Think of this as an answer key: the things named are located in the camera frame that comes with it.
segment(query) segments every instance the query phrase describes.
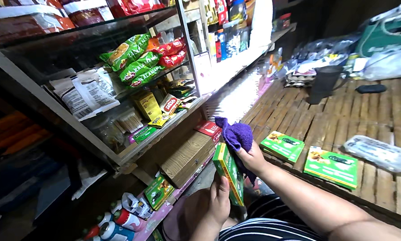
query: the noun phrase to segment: yellow box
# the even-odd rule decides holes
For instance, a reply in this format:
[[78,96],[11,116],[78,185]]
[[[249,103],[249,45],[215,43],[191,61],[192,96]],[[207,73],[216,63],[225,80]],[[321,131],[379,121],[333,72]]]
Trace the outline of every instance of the yellow box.
[[156,116],[162,114],[159,104],[154,98],[153,93],[150,91],[142,91],[135,95],[133,99],[143,116],[150,121],[154,120]]

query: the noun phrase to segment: blue bottle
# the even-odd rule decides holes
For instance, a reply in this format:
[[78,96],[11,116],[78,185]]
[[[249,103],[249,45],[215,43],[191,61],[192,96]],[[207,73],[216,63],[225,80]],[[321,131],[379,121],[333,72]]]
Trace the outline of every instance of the blue bottle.
[[132,241],[135,233],[110,221],[102,224],[99,235],[105,241],[112,239],[118,241]]
[[220,45],[221,45],[221,60],[225,60],[227,59],[227,56],[226,56],[225,33],[223,32],[223,29],[217,30],[217,36],[220,40]]

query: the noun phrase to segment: green box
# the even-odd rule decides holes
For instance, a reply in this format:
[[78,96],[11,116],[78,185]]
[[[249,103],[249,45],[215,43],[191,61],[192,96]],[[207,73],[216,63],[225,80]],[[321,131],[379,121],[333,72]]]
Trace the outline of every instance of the green box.
[[229,180],[229,198],[232,204],[244,205],[244,178],[236,166],[235,159],[230,155],[226,143],[219,142],[215,150],[213,162],[220,176]]
[[140,144],[143,140],[153,134],[157,129],[154,127],[145,127],[134,135],[134,140]]
[[151,207],[157,211],[174,190],[175,188],[160,173],[154,182],[144,190],[144,193]]
[[357,188],[357,162],[358,160],[353,157],[311,146],[303,172],[355,190]]
[[260,142],[260,146],[267,153],[290,162],[296,162],[305,143],[286,134],[273,131]]

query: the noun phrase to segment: green bag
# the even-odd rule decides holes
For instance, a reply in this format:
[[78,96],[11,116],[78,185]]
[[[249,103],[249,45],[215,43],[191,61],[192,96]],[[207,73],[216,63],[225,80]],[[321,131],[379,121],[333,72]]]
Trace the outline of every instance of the green bag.
[[131,63],[119,75],[120,80],[123,82],[132,81],[136,77],[144,74],[149,69],[156,66],[161,54],[154,52],[146,52],[137,61]]
[[128,63],[134,62],[141,56],[147,49],[150,38],[150,33],[132,36],[114,51],[101,54],[99,58],[107,63],[113,71],[119,71],[125,68]]
[[134,89],[143,86],[144,84],[150,82],[153,77],[161,72],[163,69],[165,69],[165,67],[163,66],[155,66],[151,68],[144,74],[141,74],[140,76],[133,79],[131,85],[126,86],[126,89]]

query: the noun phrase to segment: red sign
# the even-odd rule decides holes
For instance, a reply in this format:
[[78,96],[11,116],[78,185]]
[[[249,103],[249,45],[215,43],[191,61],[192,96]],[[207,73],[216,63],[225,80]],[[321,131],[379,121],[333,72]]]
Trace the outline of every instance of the red sign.
[[197,126],[195,127],[195,130],[197,130],[200,133],[211,136],[214,144],[217,144],[220,140],[221,128],[219,128],[212,121],[202,120],[201,122],[199,122],[197,124]]

